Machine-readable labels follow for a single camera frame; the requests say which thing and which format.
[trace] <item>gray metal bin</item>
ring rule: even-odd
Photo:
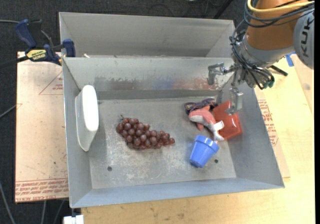
[[[69,200],[73,208],[283,187],[253,89],[244,92],[243,133],[220,142],[204,168],[189,163],[198,131],[184,103],[229,100],[230,75],[207,84],[208,66],[232,64],[233,22],[184,18],[60,13]],[[75,98],[85,85],[98,98],[99,130],[88,152],[77,141]],[[175,145],[129,149],[116,133],[120,116],[164,130]]]

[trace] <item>cable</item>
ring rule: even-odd
[[[0,118],[4,117],[6,114],[8,114],[11,110],[13,110],[17,105],[14,105],[10,107],[8,110],[6,110],[4,113],[0,115]]]
[[[62,200],[62,202],[61,202],[61,204],[60,204],[60,206],[59,206],[59,209],[58,209],[58,211],[56,212],[56,216],[54,217],[53,224],[56,224],[56,221],[58,220],[59,213],[60,213],[60,211],[61,211],[61,209],[62,209],[62,206],[63,206],[64,202],[65,202],[65,201]]]
[[[16,224],[16,223],[15,223],[15,219],[14,219],[14,217],[12,216],[12,213],[11,213],[11,211],[10,211],[8,202],[6,201],[7,199],[6,199],[6,197],[5,197],[5,192],[3,191],[3,187],[2,187],[2,185],[1,185],[1,182],[0,182],[0,192],[1,192],[2,198],[3,198],[3,200],[4,200],[3,202],[5,203],[4,205],[5,205],[5,208],[7,209],[6,211],[7,211],[8,215],[9,215],[9,217],[10,217],[10,220],[11,220],[12,224]]]
[[[47,206],[47,204],[46,204],[46,200],[44,201],[44,204],[43,204],[43,210],[42,210],[42,216],[41,216],[41,222],[40,222],[40,224],[44,224],[43,222],[44,222],[44,220],[45,220],[45,217],[44,217],[44,214],[45,214],[45,209],[46,209],[46,206]]]
[[[271,72],[269,72],[268,70],[265,70],[263,68],[257,67],[255,65],[251,65],[249,64],[246,59],[243,56],[240,56],[239,53],[237,52],[237,49],[235,48],[235,44],[236,41],[239,38],[239,35],[236,36],[236,32],[239,29],[239,27],[242,25],[242,23],[244,22],[244,20],[242,20],[237,27],[235,28],[233,35],[231,36],[230,40],[231,40],[231,44],[232,44],[232,51],[234,56],[237,58],[237,60],[239,61],[239,63],[241,64],[242,68],[247,72],[250,73],[250,75],[253,77],[255,83],[257,84],[257,86],[262,90],[264,88],[266,88],[267,86],[271,87],[275,81],[274,76],[272,75]],[[254,75],[254,73],[259,74],[261,76],[263,76],[264,78],[266,78],[265,84],[263,86],[261,86],[261,84],[259,83],[259,81],[257,80],[256,76]]]
[[[13,21],[13,20],[0,20],[0,23],[14,23],[14,24],[18,24],[18,21]]]
[[[270,13],[270,12],[276,12],[276,11],[282,11],[282,10],[290,10],[290,9],[294,9],[294,8],[306,7],[306,6],[314,3],[314,1],[311,1],[311,2],[303,2],[303,3],[292,4],[292,5],[286,5],[286,6],[282,6],[282,7],[276,7],[276,8],[272,8],[272,9],[256,9],[251,5],[251,1],[252,0],[247,0],[247,6],[254,13]]]

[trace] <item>yellow clamp label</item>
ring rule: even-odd
[[[37,49],[37,50],[30,50],[26,56],[30,58],[33,61],[39,60],[41,58],[46,57],[46,51],[43,49]]]

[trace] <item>grapes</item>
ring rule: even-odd
[[[123,118],[115,129],[117,133],[122,135],[129,148],[160,149],[176,142],[174,138],[170,138],[169,133],[163,130],[150,130],[149,124],[139,122],[136,118]]]
[[[140,122],[140,123],[138,123],[137,128],[139,130],[144,130],[145,126],[144,126],[144,124],[142,122]]]
[[[135,138],[133,142],[135,145],[139,146],[141,144],[141,139]]]
[[[144,132],[143,132],[142,130],[136,130],[135,133],[136,133],[135,135],[136,135],[137,137],[140,137],[141,135],[143,135]]]
[[[133,135],[135,135],[135,130],[134,129],[130,129],[129,131],[128,131],[128,134],[129,135],[131,135],[131,136],[133,136]]]
[[[130,130],[130,129],[131,129],[131,124],[127,122],[127,123],[123,126],[123,128],[124,128],[125,130]]]
[[[146,135],[145,134],[142,134],[141,136],[140,136],[140,139],[141,139],[141,142],[145,142],[147,139],[146,139]]]
[[[151,132],[150,132],[150,135],[152,136],[152,137],[155,137],[157,134],[156,134],[157,132],[155,131],[155,130],[152,130]]]
[[[151,142],[152,145],[155,145],[157,143],[156,137],[151,137],[150,138],[150,142]]]

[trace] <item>blue cup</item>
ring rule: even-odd
[[[218,152],[219,146],[212,139],[198,135],[194,140],[194,147],[190,156],[190,163],[202,168],[209,159]]]

